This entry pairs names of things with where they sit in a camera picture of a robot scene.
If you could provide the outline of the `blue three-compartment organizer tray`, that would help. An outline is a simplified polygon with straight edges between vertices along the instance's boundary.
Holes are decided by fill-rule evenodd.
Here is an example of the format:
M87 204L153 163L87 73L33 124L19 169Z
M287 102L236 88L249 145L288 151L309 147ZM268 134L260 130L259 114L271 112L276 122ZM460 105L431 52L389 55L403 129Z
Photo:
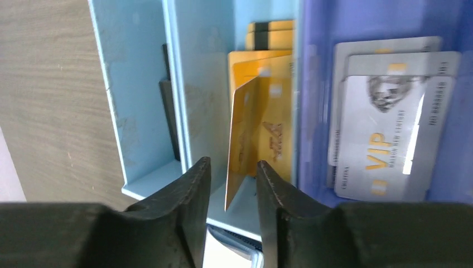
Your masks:
M252 22L293 19L294 184L329 206L325 187L335 45L439 36L461 65L427 199L472 202L471 1L90 1L90 14L124 176L141 200L211 158L207 222L260 239L255 181L229 209L228 53Z

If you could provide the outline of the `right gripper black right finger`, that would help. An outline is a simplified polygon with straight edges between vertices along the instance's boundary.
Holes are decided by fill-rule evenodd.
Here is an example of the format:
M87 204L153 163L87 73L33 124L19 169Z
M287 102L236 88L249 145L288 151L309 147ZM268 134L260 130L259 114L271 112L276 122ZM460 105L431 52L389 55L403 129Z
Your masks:
M257 165L265 267L471 267L472 206L348 202L328 207Z

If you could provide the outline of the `gold credit card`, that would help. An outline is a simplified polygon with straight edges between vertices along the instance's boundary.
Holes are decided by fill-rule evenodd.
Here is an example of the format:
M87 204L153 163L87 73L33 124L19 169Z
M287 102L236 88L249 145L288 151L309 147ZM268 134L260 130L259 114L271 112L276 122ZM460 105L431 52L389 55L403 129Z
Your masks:
M249 78L234 91L231 107L228 170L225 189L225 210L230 208L243 180L249 175L252 154L252 135L255 91L258 78Z

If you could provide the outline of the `blue card holder wallet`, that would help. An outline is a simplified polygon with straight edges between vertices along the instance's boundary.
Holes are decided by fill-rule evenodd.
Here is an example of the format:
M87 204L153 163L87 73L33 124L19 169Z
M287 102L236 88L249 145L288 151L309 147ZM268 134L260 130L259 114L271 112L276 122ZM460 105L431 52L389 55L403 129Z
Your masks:
M258 241L207 225L203 267L263 267Z

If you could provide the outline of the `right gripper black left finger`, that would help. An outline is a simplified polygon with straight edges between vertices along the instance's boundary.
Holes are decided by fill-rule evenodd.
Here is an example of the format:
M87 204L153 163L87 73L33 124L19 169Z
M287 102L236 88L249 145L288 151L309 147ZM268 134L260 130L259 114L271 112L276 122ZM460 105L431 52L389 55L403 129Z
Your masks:
M2 267L201 267L211 160L117 211L99 203L2 203Z

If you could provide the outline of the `gold cards stack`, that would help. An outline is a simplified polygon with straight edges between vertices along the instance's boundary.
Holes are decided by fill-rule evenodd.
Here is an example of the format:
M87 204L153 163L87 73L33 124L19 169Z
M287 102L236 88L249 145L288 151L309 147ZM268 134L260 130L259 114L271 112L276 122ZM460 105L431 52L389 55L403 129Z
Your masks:
M267 161L286 180L292 171L292 49L294 21L250 23L244 51L228 55L231 107L234 91L258 78L253 112L252 154L247 176Z

